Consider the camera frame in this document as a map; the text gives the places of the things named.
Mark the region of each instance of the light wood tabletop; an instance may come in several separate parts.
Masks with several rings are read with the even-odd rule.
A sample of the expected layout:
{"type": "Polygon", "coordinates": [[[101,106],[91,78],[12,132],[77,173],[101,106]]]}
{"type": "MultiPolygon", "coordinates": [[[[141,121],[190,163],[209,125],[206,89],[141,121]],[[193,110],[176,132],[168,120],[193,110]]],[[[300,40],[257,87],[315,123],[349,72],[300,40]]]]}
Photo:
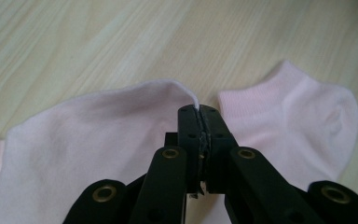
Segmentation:
{"type": "MultiPolygon", "coordinates": [[[[282,60],[358,103],[358,0],[0,0],[0,138],[66,99],[162,77],[218,107],[282,60]]],[[[339,183],[358,193],[358,139],[339,183]]]]}

